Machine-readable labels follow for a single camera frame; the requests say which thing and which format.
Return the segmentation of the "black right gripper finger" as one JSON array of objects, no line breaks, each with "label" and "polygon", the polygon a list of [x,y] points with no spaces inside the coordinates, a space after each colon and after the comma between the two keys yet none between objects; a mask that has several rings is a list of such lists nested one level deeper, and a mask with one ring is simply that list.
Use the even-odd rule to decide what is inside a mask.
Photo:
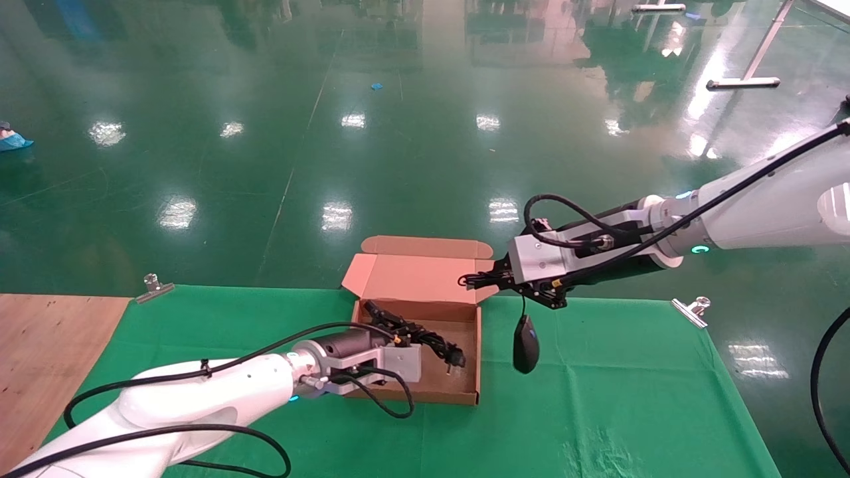
[{"label": "black right gripper finger", "polygon": [[514,290],[515,282],[509,262],[495,262],[491,270],[480,270],[458,278],[458,285],[466,290],[479,290],[494,285],[498,290]]},{"label": "black right gripper finger", "polygon": [[570,288],[562,284],[561,279],[538,279],[525,283],[516,283],[514,291],[525,299],[540,303],[547,309],[562,309],[567,305],[567,293]]}]

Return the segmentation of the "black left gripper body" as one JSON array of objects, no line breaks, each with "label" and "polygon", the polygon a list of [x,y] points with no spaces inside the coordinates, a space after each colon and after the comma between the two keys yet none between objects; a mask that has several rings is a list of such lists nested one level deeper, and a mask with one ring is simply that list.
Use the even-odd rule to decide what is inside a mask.
[{"label": "black left gripper body", "polygon": [[322,363],[327,365],[328,359],[343,360],[370,351],[370,356],[362,358],[361,363],[375,365],[375,360],[380,356],[382,348],[393,344],[394,339],[390,335],[365,329],[348,329],[328,334],[322,336],[322,351],[325,354]]}]

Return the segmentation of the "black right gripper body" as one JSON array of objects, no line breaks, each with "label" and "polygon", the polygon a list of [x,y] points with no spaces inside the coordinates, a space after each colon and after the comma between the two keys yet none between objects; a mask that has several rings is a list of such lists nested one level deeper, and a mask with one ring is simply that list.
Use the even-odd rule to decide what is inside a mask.
[{"label": "black right gripper body", "polygon": [[605,281],[613,281],[613,279],[625,279],[632,276],[640,276],[651,274],[665,269],[665,264],[661,264],[655,260],[655,256],[644,254],[629,257],[627,260],[608,266],[607,269],[601,272],[587,274],[583,278],[572,279],[572,281],[564,280],[564,292],[570,293],[578,285],[594,285]]}]

